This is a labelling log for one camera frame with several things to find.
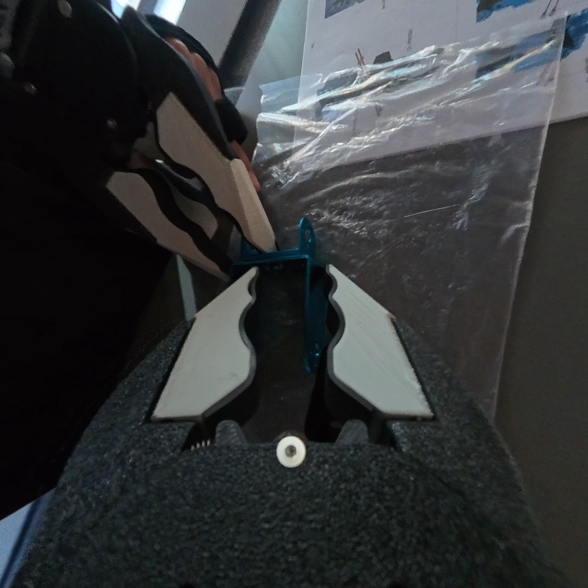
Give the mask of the white assembly instruction booklet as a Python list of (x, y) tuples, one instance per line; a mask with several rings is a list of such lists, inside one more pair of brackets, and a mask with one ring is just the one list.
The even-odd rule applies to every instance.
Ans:
[(298, 102), (312, 166), (587, 115), (587, 1), (309, 1)]

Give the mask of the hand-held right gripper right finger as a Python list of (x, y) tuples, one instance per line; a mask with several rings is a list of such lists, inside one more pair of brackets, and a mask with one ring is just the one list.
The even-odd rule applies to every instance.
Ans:
[(328, 300), (339, 327), (327, 346), (327, 373), (342, 391), (388, 419), (434, 413), (394, 324), (394, 316), (333, 264)]

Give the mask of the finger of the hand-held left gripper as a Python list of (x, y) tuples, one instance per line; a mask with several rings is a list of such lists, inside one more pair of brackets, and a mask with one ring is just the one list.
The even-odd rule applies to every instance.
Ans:
[(210, 275), (223, 281), (229, 279), (229, 257), (181, 211), (171, 188), (157, 172), (115, 172), (106, 188), (158, 245)]
[(164, 154), (202, 180), (215, 204), (234, 218), (251, 245), (274, 252), (275, 234), (244, 162), (221, 154), (173, 93), (158, 107), (156, 119)]

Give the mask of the blue metal bracket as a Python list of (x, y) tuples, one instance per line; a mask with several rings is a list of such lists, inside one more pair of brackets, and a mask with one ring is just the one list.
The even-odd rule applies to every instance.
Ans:
[(316, 260), (316, 237), (311, 222), (302, 218), (298, 225), (298, 246), (281, 251), (261, 252), (245, 238), (240, 242), (240, 258), (230, 269), (230, 279), (236, 281), (250, 268), (260, 275), (293, 275), (301, 277), (304, 293), (304, 364), (309, 373), (317, 373), (320, 357), (327, 344), (325, 294), (326, 270)]

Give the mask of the clear plastic bag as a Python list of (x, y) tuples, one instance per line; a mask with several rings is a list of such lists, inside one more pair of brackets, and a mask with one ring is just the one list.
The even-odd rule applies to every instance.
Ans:
[(494, 417), (567, 15), (260, 85), (254, 166), (281, 246), (407, 323)]

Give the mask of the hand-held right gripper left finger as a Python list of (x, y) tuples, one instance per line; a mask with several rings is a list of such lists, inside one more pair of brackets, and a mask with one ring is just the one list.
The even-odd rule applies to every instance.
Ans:
[(248, 269), (196, 313), (151, 422), (203, 422), (252, 383), (256, 352), (245, 318), (258, 276), (258, 267)]

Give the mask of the person's left hand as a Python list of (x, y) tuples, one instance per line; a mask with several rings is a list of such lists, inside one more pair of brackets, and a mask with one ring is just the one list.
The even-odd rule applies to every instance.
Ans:
[(208, 53), (195, 40), (192, 41), (192, 48), (196, 48), (196, 52), (190, 51), (190, 48), (180, 39), (167, 37), (165, 40), (174, 48), (174, 50), (192, 64), (195, 71), (202, 79), (213, 103), (215, 104), (217, 114), (221, 121), (221, 127), (224, 130), (224, 134), (227, 137), (232, 150), (244, 163), (255, 190), (259, 192), (260, 184), (255, 176), (250, 159), (241, 147), (241, 144), (247, 138), (245, 122), (237, 108), (225, 95), (223, 87), (217, 77), (217, 69), (214, 61), (211, 60)]

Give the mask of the grey mesh office chair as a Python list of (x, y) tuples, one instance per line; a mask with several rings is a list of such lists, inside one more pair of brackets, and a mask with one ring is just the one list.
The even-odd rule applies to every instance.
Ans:
[(261, 85), (271, 74), (266, 41), (280, 3), (246, 1), (219, 64), (224, 86), (241, 88), (238, 109), (250, 118), (261, 110)]

